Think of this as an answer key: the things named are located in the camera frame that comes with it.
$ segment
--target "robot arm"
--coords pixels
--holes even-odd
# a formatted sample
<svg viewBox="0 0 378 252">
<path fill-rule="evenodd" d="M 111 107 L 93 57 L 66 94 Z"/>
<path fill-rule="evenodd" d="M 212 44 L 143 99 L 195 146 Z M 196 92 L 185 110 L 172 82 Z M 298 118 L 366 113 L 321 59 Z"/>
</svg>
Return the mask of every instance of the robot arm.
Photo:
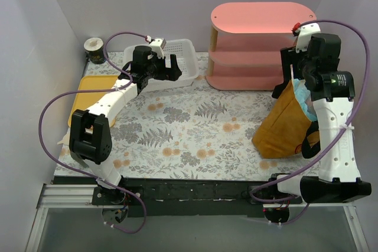
<svg viewBox="0 0 378 252">
<path fill-rule="evenodd" d="M 278 97 L 294 78 L 305 79 L 318 117 L 320 148 L 324 150 L 346 131 L 320 163 L 319 177 L 295 176 L 277 184 L 278 191 L 301 196 L 305 202 L 350 202 L 371 194 L 370 183 L 361 181 L 353 149 L 353 127 L 346 125 L 354 98 L 353 76 L 338 71 L 341 40 L 337 35 L 322 34 L 315 24 L 294 28 L 296 46 L 281 50 L 284 83 L 276 86 Z"/>
<path fill-rule="evenodd" d="M 108 159 L 112 150 L 109 123 L 130 100 L 141 93 L 149 79 L 176 81 L 182 75 L 174 54 L 170 55 L 171 67 L 165 66 L 162 51 L 164 46 L 165 40 L 158 38 L 149 46 L 135 47 L 133 60 L 123 67 L 132 76 L 133 83 L 122 89 L 129 83 L 129 77 L 122 73 L 113 86 L 117 91 L 107 93 L 87 110 L 76 110 L 72 114 L 69 144 L 71 156 L 83 160 L 99 177 L 97 182 L 104 188 L 113 190 L 102 180 L 114 185 L 119 185 L 122 180 L 112 161 Z"/>
</svg>

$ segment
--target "shelf board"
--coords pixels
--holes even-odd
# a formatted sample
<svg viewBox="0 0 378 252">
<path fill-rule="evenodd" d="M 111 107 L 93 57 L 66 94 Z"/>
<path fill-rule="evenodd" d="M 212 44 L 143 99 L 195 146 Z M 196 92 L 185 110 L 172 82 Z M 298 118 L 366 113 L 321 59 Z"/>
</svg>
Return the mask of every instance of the shelf board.
<svg viewBox="0 0 378 252">
<path fill-rule="evenodd" d="M 315 19 L 314 12 L 294 2 L 229 2 L 211 13 L 213 27 L 229 34 L 291 34 L 297 22 Z"/>
<path fill-rule="evenodd" d="M 261 68 L 233 68 L 214 66 L 212 76 L 206 76 L 209 85 L 218 90 L 273 90 L 284 81 L 279 66 Z"/>
<path fill-rule="evenodd" d="M 216 63 L 230 67 L 281 66 L 280 49 L 293 46 L 294 40 L 284 35 L 223 35 L 216 51 L 208 51 Z"/>
</svg>

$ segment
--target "gray floor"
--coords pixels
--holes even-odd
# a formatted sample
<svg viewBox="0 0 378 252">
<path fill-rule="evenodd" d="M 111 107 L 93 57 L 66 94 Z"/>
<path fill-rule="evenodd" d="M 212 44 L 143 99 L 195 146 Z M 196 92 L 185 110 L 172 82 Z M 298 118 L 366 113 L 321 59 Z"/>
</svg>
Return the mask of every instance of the gray floor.
<svg viewBox="0 0 378 252">
<path fill-rule="evenodd" d="M 130 218 L 123 224 L 135 228 L 140 222 Z M 103 225 L 101 210 L 87 208 L 49 209 L 38 251 L 328 252 L 356 251 L 356 246 L 342 207 L 310 207 L 298 222 L 282 228 L 244 216 L 149 217 L 134 235 Z"/>
</svg>

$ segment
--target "metal frame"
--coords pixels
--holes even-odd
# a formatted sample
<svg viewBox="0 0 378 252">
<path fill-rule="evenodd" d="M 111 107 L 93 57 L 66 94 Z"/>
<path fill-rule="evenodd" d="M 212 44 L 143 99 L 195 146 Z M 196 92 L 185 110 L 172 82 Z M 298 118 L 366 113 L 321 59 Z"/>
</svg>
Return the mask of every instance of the metal frame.
<svg viewBox="0 0 378 252">
<path fill-rule="evenodd" d="M 92 205 L 93 190 L 97 185 L 45 185 L 38 204 L 33 227 L 25 252 L 35 252 L 42 237 L 49 208 L 119 208 L 119 206 Z M 304 207 L 306 204 L 291 204 L 291 207 Z M 353 203 L 312 204 L 312 207 L 343 207 L 358 252 L 368 252 L 360 221 Z M 265 204 L 264 208 L 276 207 Z"/>
</svg>

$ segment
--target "yellow tray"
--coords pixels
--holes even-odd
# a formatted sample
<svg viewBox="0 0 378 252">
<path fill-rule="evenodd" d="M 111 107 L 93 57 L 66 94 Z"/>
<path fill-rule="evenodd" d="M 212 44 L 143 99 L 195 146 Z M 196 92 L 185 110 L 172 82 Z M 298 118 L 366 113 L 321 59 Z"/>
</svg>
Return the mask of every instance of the yellow tray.
<svg viewBox="0 0 378 252">
<path fill-rule="evenodd" d="M 114 86 L 117 76 L 104 75 L 104 76 L 85 76 L 80 81 L 79 90 L 96 90 L 96 89 L 110 89 Z M 75 101 L 73 103 L 71 114 L 69 118 L 69 127 L 71 127 L 72 113 L 77 109 L 86 110 L 91 105 L 100 100 L 104 93 L 80 93 L 76 94 Z M 112 127 L 115 123 L 115 119 L 111 122 Z"/>
</svg>

